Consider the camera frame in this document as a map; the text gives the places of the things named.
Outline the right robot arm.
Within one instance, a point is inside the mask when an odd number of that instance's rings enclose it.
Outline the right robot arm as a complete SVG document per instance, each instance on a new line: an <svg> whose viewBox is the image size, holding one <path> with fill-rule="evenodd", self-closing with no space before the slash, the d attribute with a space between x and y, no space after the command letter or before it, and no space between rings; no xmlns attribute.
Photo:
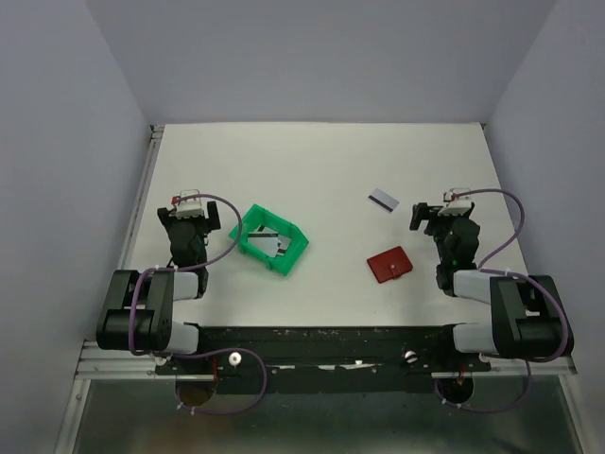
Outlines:
<svg viewBox="0 0 605 454"><path fill-rule="evenodd" d="M470 354L549 362L568 356L575 340L551 277L521 276L510 271L482 271L475 263L480 227L470 219L475 205L454 212L444 205L413 205L409 224L433 238L440 259L436 281L454 298L487 305L486 323L458 323L451 338L435 347L441 368L454 371Z"/></svg>

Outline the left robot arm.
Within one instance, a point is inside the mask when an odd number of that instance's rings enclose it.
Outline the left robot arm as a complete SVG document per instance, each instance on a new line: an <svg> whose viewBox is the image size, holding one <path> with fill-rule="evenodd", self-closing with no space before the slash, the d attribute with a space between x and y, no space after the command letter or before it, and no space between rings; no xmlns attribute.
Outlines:
<svg viewBox="0 0 605 454"><path fill-rule="evenodd" d="M190 374L202 372L210 359L198 342L195 327L173 322L176 301L199 299L209 273L208 235L221 228L216 203L197 199L159 208L157 216L169 240L170 261L158 271L117 270L113 273L96 326L103 350L136 353L177 353L177 362Z"/></svg>

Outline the green plastic card tray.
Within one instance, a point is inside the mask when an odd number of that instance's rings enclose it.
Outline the green plastic card tray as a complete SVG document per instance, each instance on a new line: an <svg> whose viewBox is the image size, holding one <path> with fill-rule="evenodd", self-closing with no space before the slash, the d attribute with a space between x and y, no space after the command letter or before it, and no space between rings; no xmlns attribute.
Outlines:
<svg viewBox="0 0 605 454"><path fill-rule="evenodd" d="M289 274L309 245L308 238L297 225L271 213L268 209L258 204L254 204L248 210L242 222L243 233L238 240L237 250L244 255L260 261L270 271L277 271L283 276ZM248 233L257 230L260 226L266 226L291 239L291 243L284 255L269 257L251 246L248 242Z"/></svg>

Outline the red card holder wallet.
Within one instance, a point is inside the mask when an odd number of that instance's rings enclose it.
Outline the red card holder wallet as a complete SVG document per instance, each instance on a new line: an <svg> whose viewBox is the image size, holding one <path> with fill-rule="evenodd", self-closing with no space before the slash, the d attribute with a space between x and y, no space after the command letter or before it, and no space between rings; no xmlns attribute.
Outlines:
<svg viewBox="0 0 605 454"><path fill-rule="evenodd" d="M368 258L367 264L379 284L398 279L413 270L413 265L401 246Z"/></svg>

